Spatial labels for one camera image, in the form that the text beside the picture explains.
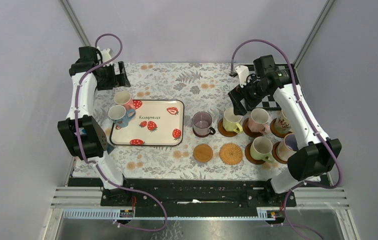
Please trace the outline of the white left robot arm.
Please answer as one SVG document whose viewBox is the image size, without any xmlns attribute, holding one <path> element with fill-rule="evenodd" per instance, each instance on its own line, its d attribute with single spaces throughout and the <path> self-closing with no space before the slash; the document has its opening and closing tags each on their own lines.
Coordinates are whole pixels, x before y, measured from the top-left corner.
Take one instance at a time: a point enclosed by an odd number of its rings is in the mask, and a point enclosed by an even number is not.
<svg viewBox="0 0 378 240">
<path fill-rule="evenodd" d="M 103 188 L 115 189 L 113 200 L 124 206 L 131 201 L 132 193 L 122 186 L 124 176 L 112 166 L 107 135 L 93 116 L 97 92 L 131 85 L 124 63 L 114 64 L 113 60 L 108 49 L 79 48 L 79 58 L 69 69 L 73 86 L 70 109 L 57 128 L 70 154 L 93 166 Z"/>
</svg>

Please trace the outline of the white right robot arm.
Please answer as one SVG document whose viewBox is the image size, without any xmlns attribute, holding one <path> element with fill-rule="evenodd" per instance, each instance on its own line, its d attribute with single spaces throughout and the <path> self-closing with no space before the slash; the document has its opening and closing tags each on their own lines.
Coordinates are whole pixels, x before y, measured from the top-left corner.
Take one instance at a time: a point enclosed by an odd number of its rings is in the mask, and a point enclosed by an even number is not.
<svg viewBox="0 0 378 240">
<path fill-rule="evenodd" d="M 266 96 L 273 96 L 289 120 L 297 141 L 298 151 L 289 158 L 287 169 L 268 182 L 264 201 L 276 206 L 283 193 L 309 177 L 331 171 L 342 146 L 339 139 L 331 139 L 321 128 L 306 103 L 293 67 L 280 69 L 272 55 L 262 56 L 254 62 L 255 74 L 245 65 L 232 66 L 231 76 L 239 78 L 239 85 L 229 92 L 236 115 L 253 110 Z"/>
</svg>

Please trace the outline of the white cup pink front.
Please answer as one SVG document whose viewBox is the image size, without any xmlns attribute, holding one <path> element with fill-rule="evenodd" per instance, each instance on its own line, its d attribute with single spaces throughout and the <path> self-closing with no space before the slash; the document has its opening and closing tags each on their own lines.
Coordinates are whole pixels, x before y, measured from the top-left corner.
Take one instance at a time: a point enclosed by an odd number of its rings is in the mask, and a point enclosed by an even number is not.
<svg viewBox="0 0 378 240">
<path fill-rule="evenodd" d="M 269 113 L 262 108 L 255 108 L 251 111 L 248 119 L 248 129 L 252 133 L 268 134 L 271 132 L 268 120 Z"/>
</svg>

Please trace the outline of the cream tray with black rim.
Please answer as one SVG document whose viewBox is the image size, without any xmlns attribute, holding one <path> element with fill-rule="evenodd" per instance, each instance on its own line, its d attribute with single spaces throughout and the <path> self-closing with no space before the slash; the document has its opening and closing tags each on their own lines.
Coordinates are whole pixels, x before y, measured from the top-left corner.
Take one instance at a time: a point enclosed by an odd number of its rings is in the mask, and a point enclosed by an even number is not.
<svg viewBox="0 0 378 240">
<path fill-rule="evenodd" d="M 135 117 L 122 128 L 112 125 L 115 146 L 173 147 L 182 141 L 184 104 L 180 100 L 134 100 Z"/>
</svg>

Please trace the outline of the purple cup dark handle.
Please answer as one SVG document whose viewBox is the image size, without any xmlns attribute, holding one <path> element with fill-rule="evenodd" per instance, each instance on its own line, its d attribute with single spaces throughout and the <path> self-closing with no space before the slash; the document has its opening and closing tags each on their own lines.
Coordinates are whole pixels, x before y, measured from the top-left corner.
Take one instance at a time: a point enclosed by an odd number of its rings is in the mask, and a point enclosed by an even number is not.
<svg viewBox="0 0 378 240">
<path fill-rule="evenodd" d="M 206 135 L 208 133 L 214 135 L 216 130 L 212 126 L 212 123 L 212 116 L 205 111 L 197 112 L 192 118 L 192 128 L 195 129 L 199 135 Z"/>
</svg>

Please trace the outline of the white cup green body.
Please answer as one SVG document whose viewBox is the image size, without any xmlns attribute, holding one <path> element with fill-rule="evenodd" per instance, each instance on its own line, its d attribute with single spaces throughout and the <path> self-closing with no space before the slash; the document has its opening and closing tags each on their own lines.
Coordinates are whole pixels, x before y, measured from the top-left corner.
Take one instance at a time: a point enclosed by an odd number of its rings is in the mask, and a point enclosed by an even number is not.
<svg viewBox="0 0 378 240">
<path fill-rule="evenodd" d="M 275 158 L 272 155 L 273 144 L 271 140 L 264 136 L 259 136 L 254 139 L 250 147 L 250 155 L 256 161 L 265 161 L 272 163 Z"/>
</svg>

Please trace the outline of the woven rattan coaster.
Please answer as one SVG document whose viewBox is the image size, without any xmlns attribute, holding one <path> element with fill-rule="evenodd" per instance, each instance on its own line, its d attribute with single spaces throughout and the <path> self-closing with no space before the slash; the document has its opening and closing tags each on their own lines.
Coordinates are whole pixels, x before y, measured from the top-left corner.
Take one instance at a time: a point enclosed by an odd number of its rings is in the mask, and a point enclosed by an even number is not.
<svg viewBox="0 0 378 240">
<path fill-rule="evenodd" d="M 234 143 L 224 144 L 219 151 L 220 159 L 226 165 L 237 165 L 243 160 L 243 152 L 241 147 Z"/>
</svg>

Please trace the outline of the dark walnut coaster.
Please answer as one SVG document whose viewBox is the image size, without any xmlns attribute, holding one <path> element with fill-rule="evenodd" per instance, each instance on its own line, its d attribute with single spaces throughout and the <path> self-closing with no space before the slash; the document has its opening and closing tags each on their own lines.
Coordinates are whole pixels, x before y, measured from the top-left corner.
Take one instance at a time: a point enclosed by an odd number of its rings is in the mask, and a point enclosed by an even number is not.
<svg viewBox="0 0 378 240">
<path fill-rule="evenodd" d="M 211 135 L 210 133 L 205 134 L 205 135 L 199 135 L 199 134 L 195 131 L 194 128 L 192 128 L 192 132 L 193 132 L 193 134 L 194 134 L 196 137 L 198 137 L 198 138 L 205 138 L 205 137 L 208 137 L 208 136 Z"/>
</svg>

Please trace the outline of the lilac cup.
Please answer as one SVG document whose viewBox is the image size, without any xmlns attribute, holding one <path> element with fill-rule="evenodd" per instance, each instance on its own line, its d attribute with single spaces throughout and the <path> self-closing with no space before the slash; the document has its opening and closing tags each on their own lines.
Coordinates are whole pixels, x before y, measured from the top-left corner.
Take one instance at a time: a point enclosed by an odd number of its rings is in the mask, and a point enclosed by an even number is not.
<svg viewBox="0 0 378 240">
<path fill-rule="evenodd" d="M 284 137 L 284 139 L 279 143 L 276 154 L 284 162 L 298 151 L 297 140 L 295 134 L 290 133 Z"/>
</svg>

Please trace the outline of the brown ridged wooden coaster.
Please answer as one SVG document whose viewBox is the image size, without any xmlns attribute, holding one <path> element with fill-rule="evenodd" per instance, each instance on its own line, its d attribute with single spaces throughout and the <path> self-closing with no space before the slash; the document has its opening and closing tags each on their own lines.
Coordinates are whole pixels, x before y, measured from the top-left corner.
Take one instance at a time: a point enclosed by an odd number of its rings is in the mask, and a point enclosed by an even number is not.
<svg viewBox="0 0 378 240">
<path fill-rule="evenodd" d="M 262 165 L 265 163 L 264 160 L 256 160 L 254 159 L 252 156 L 251 156 L 251 153 L 250 153 L 250 148 L 251 148 L 251 145 L 252 143 L 249 143 L 246 147 L 245 147 L 245 150 L 244 150 L 244 154 L 245 154 L 245 157 L 247 158 L 247 160 L 254 164 L 254 165 Z"/>
</svg>

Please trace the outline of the light bamboo coaster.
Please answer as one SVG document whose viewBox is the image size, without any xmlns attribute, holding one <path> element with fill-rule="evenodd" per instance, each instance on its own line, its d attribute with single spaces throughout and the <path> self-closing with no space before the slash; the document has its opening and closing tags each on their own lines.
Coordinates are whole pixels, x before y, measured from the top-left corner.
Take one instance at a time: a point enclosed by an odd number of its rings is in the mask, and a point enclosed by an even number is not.
<svg viewBox="0 0 378 240">
<path fill-rule="evenodd" d="M 194 158 L 200 163 L 206 163 L 213 158 L 213 149 L 207 144 L 200 144 L 193 150 Z"/>
</svg>

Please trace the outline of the large cream cup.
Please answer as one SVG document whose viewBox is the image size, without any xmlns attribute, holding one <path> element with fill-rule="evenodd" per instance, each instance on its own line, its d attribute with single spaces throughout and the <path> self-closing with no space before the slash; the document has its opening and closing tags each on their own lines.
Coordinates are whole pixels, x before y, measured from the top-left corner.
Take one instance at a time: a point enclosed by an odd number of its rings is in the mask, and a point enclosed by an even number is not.
<svg viewBox="0 0 378 240">
<path fill-rule="evenodd" d="M 291 124 L 283 110 L 280 112 L 279 116 L 276 118 L 275 123 L 274 123 L 274 128 L 276 132 L 279 133 L 280 135 L 285 135 L 290 132 Z"/>
</svg>

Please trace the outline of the white cup yellow handle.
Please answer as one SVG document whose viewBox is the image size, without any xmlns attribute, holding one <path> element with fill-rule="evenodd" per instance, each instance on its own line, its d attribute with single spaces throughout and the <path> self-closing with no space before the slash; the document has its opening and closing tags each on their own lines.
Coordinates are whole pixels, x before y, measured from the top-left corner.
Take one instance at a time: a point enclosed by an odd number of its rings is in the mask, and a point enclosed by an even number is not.
<svg viewBox="0 0 378 240">
<path fill-rule="evenodd" d="M 223 127 L 227 132 L 239 134 L 243 132 L 243 127 L 241 125 L 243 116 L 236 115 L 234 113 L 234 108 L 229 107 L 223 113 Z"/>
</svg>

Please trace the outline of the black white chessboard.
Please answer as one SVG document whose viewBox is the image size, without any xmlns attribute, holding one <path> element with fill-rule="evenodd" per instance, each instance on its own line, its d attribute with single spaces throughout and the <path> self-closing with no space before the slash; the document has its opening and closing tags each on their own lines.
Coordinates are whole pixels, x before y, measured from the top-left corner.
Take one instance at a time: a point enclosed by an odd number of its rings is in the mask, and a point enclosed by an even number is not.
<svg viewBox="0 0 378 240">
<path fill-rule="evenodd" d="M 280 110 L 274 99 L 272 78 L 278 78 L 283 83 L 291 83 L 289 68 L 283 64 L 270 65 L 257 73 L 255 65 L 238 65 L 234 69 L 239 85 L 232 91 L 233 101 L 237 109 L 251 111 L 254 108 L 264 108 L 269 111 Z"/>
</svg>

